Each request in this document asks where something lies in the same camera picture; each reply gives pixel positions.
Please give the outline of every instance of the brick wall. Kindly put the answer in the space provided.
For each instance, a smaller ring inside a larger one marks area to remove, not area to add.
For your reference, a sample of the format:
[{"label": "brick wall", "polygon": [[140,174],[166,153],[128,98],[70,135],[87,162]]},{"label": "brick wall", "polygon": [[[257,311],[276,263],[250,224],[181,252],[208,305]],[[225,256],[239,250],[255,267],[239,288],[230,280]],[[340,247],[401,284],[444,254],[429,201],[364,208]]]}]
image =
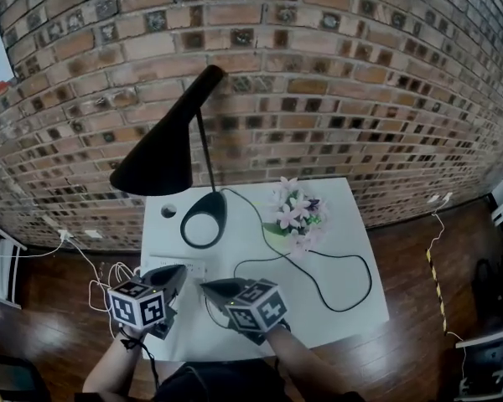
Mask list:
[{"label": "brick wall", "polygon": [[503,174],[503,0],[0,0],[0,29],[0,224],[26,243],[138,249],[143,198],[108,177],[207,64],[221,183],[345,176],[373,226]]}]

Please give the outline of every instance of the white tabletop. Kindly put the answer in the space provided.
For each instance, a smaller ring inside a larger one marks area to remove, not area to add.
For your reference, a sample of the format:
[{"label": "white tabletop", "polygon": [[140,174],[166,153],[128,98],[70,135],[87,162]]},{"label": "white tabletop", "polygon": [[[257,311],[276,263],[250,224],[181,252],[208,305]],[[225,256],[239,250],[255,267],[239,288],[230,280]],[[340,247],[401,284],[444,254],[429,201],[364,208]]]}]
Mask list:
[{"label": "white tabletop", "polygon": [[[268,216],[267,205],[275,183],[231,185],[250,199],[262,217]],[[237,276],[266,278],[276,282],[287,298],[286,316],[293,334],[307,347],[362,333],[389,320],[386,298],[366,229],[345,178],[326,178],[300,182],[306,193],[325,198],[330,211],[326,236],[316,247],[330,255],[362,256],[369,266],[372,290],[357,307],[347,312],[332,312],[319,299],[313,282],[286,260],[247,263],[239,267]],[[149,197],[143,222],[142,273],[164,263],[159,258],[202,260],[207,281],[233,277],[237,263],[245,259],[268,259],[277,256],[263,242],[261,225],[249,204],[225,191],[227,200],[226,231],[217,245],[207,250],[194,249],[182,240],[179,226],[195,202],[210,192],[207,187],[191,188],[166,197]],[[172,204],[177,214],[166,219],[161,209]],[[360,300],[368,288],[365,266],[357,258],[330,259],[311,253],[298,264],[312,274],[328,303],[341,310]],[[188,278],[173,307],[178,311],[174,327],[165,341],[149,335],[146,345],[157,360],[227,361],[260,358],[272,355],[267,343],[258,347],[242,335],[216,326],[207,311],[198,281]],[[227,319],[213,306],[210,310],[218,322]]]}]

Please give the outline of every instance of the power strip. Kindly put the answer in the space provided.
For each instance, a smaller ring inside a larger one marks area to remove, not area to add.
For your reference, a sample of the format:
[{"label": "power strip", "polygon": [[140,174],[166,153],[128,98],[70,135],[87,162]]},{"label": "power strip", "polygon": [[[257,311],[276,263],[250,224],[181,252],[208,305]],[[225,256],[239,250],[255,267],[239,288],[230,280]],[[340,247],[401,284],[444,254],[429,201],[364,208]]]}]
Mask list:
[{"label": "power strip", "polygon": [[150,255],[148,261],[150,265],[149,268],[167,265],[186,265],[188,275],[193,278],[204,279],[207,272],[205,262],[202,259],[167,258]]}]

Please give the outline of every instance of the yellow and black striped cable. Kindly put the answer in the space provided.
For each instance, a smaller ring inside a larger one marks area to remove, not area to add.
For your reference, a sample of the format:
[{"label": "yellow and black striped cable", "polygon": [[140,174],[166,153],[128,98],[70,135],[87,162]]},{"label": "yellow and black striped cable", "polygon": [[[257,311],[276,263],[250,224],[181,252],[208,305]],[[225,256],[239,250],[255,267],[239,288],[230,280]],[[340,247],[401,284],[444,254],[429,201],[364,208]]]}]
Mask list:
[{"label": "yellow and black striped cable", "polygon": [[447,319],[445,318],[445,305],[443,304],[442,289],[439,286],[438,275],[436,274],[436,268],[434,268],[434,263],[432,257],[430,256],[430,250],[427,249],[427,260],[430,270],[433,273],[434,283],[436,284],[436,293],[438,294],[439,311],[443,318],[443,335],[447,335]]}]

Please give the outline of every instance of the black chair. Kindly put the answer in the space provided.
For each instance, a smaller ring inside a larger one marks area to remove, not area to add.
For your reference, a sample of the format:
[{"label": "black chair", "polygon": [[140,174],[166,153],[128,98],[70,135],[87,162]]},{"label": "black chair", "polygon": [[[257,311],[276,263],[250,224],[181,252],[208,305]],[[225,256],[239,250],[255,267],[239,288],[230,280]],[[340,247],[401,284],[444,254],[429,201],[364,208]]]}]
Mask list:
[{"label": "black chair", "polygon": [[0,396],[4,400],[50,402],[38,370],[27,360],[0,355]]}]

